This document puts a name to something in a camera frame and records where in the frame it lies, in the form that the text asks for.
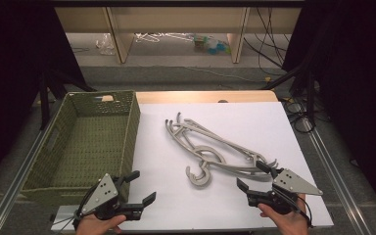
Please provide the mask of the person's right hand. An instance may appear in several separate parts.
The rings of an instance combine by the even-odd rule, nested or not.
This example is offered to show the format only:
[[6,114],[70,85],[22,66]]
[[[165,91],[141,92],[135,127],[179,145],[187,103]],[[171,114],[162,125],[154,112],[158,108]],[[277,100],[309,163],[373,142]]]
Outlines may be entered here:
[[280,214],[265,204],[258,204],[261,217],[270,218],[282,235],[309,235],[306,219],[298,212]]

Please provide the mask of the person's left hand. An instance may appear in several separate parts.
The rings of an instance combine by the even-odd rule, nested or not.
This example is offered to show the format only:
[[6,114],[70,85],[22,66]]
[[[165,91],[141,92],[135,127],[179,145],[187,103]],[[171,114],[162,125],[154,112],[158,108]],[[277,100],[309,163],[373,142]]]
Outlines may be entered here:
[[108,220],[100,220],[94,214],[84,217],[75,230],[75,235],[105,235],[108,231],[121,232],[119,225],[126,221],[125,215],[117,215]]

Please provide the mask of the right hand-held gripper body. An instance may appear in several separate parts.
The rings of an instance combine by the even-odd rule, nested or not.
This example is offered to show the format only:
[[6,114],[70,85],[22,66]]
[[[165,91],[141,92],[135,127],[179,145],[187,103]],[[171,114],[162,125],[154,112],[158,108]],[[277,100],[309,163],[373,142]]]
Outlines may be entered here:
[[272,190],[260,192],[250,190],[249,186],[246,186],[246,196],[250,207],[265,204],[280,214],[299,212],[300,209],[297,205],[299,194],[315,196],[323,194],[316,186],[288,168],[263,167],[262,171],[272,177]]

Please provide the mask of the aluminium frame rail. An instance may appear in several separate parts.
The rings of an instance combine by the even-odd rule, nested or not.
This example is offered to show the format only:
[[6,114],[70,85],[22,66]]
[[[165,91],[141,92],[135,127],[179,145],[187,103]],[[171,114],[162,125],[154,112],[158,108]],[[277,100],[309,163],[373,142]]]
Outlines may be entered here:
[[343,176],[339,172],[331,155],[329,154],[319,132],[315,127],[311,126],[311,122],[306,117],[306,108],[302,104],[293,104],[291,107],[292,112],[297,112],[303,115],[302,124],[305,132],[314,146],[320,161],[322,162],[326,173],[340,199],[349,221],[357,235],[372,235],[371,229],[367,225],[365,216],[362,214],[359,206],[356,204],[353,194],[350,192]]
[[41,106],[27,109],[20,132],[0,163],[0,235],[59,235],[51,230],[57,207],[40,206],[20,194],[42,139]]

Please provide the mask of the clear plastic bag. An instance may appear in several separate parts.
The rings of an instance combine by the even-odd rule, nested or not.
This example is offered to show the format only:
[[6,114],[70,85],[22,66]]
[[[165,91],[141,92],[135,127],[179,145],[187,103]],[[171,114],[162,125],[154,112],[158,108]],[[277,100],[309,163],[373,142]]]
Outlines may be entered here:
[[102,55],[111,56],[116,53],[113,40],[109,33],[104,33],[100,39],[96,40],[96,48]]

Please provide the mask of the colourful plastic toys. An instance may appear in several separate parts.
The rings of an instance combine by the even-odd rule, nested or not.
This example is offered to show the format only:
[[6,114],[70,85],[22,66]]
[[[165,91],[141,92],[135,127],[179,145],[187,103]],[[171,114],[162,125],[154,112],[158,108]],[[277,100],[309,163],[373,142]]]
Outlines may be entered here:
[[218,53],[231,53],[229,46],[225,42],[212,37],[195,35],[193,42],[196,50],[207,52],[210,55],[216,55]]

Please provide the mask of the white paper sheet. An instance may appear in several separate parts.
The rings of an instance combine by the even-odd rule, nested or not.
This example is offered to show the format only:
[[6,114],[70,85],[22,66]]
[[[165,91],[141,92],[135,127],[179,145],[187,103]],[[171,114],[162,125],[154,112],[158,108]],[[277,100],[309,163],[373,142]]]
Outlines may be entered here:
[[[200,233],[262,231],[273,222],[250,207],[247,196],[236,184],[243,180],[251,189],[267,192],[266,181],[237,176],[213,165],[211,182],[198,187],[186,175],[186,167],[198,175],[199,159],[183,149],[167,132],[165,121],[192,119],[218,136],[262,154],[278,168],[288,168],[307,182],[313,177],[297,142],[285,111],[277,102],[143,104],[134,152],[133,167],[141,175],[130,186],[129,200],[138,202],[156,192],[154,203],[138,221],[122,224],[127,233]],[[215,147],[230,165],[248,165],[245,157],[225,144],[206,136],[189,133],[200,145]]]

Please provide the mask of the light wooden shelf unit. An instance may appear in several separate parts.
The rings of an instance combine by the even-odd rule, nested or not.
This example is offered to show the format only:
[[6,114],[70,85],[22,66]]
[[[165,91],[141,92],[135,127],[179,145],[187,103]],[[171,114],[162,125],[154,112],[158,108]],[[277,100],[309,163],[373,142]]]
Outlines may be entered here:
[[291,34],[300,8],[274,7],[57,7],[64,31],[108,33],[113,39],[117,61],[126,62],[136,32],[224,33],[232,62],[240,62],[244,35]]

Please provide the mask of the black curtain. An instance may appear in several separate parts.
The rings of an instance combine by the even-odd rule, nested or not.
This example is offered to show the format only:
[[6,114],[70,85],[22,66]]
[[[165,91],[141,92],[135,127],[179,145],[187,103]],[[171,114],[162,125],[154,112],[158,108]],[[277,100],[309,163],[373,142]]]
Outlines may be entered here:
[[376,193],[376,0],[305,0],[285,71],[297,66],[332,14],[314,65],[326,110]]
[[8,154],[35,100],[42,78],[84,77],[55,9],[0,0],[0,163]]

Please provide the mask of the green woven basket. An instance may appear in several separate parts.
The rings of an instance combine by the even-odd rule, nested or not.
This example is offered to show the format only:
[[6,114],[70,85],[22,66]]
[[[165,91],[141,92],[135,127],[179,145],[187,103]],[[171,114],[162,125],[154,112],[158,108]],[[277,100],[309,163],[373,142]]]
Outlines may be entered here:
[[104,174],[132,171],[140,109],[133,91],[71,92],[40,144],[21,194],[77,205]]

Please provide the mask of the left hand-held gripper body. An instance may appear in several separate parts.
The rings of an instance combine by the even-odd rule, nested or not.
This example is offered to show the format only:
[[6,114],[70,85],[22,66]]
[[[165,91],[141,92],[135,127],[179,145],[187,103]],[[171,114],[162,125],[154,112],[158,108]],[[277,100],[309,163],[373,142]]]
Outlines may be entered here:
[[128,220],[139,220],[144,207],[142,204],[123,203],[120,199],[121,186],[125,176],[113,177],[106,173],[90,189],[79,206],[79,217],[94,214],[100,220],[108,220],[117,215],[125,215]]

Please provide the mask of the black metal stand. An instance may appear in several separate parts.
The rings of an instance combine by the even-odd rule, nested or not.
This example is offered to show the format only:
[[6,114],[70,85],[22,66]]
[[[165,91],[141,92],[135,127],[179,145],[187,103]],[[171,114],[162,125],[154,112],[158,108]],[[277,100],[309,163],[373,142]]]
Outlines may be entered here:
[[300,96],[304,91],[306,93],[306,108],[305,115],[311,122],[311,126],[315,127],[314,123],[314,73],[309,66],[299,65],[296,68],[286,72],[279,78],[269,82],[263,86],[262,90],[271,90],[276,86],[293,78],[294,81],[290,87],[290,94],[293,97]]
[[95,92],[95,89],[88,86],[83,79],[76,79],[60,70],[47,70],[42,73],[39,78],[41,130],[44,130],[50,121],[48,91],[51,91],[51,93],[57,100],[63,100],[68,93],[65,87],[66,84],[72,84],[73,86],[86,92]]

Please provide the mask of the grey plastic clothes hanger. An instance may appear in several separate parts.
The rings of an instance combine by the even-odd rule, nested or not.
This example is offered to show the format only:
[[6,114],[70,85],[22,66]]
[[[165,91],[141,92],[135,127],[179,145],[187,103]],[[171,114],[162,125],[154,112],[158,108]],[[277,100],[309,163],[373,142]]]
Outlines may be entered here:
[[[269,167],[277,167],[278,162],[274,160],[273,162],[269,162],[262,154],[255,152],[253,150],[247,149],[242,147],[236,143],[233,143],[227,139],[224,139],[217,134],[213,133],[212,131],[206,129],[205,127],[201,126],[197,122],[193,121],[192,119],[186,118],[184,120],[180,120],[180,113],[177,114],[176,121],[167,120],[166,121],[166,129],[171,137],[183,148],[187,151],[192,153],[194,156],[199,157],[203,162],[210,164],[212,161],[207,160],[206,156],[204,155],[204,151],[208,151],[209,153],[214,153],[217,156],[217,165],[221,168],[227,168],[233,172],[262,172],[261,168],[256,167],[256,164],[269,166]],[[234,166],[230,165],[226,162],[225,158],[218,153],[213,147],[210,146],[201,146],[195,145],[188,137],[189,132],[195,132],[198,134],[202,134],[203,136],[207,136],[212,140],[218,141],[222,144],[228,145],[229,147],[233,148],[240,154],[243,154],[248,161],[252,162],[252,166]]]
[[[200,167],[200,170],[201,170],[200,174],[196,175],[196,174],[192,173],[191,168],[189,166],[187,166],[186,170],[185,170],[186,175],[188,176],[191,183],[194,184],[195,186],[198,186],[198,187],[206,186],[207,184],[209,184],[211,182],[211,179],[212,179],[212,174],[211,174],[211,171],[210,171],[211,165],[213,165],[215,167],[219,167],[216,163],[216,161],[217,161],[216,154],[209,153],[208,151],[204,151],[204,155],[206,156],[207,160],[211,161],[210,164],[203,162],[199,157],[195,156],[196,158],[198,158],[200,160],[199,161],[199,167]],[[251,161],[248,161],[247,159],[246,159],[246,161],[249,162],[249,164],[245,165],[245,166],[252,166],[253,165]],[[233,171],[231,171],[227,168],[221,168],[221,169],[226,170],[230,173],[233,173],[237,176],[246,177],[246,178],[254,179],[254,180],[257,180],[257,181],[266,181],[268,179],[268,177],[265,176],[263,174],[263,172],[244,172],[244,171],[233,172]]]

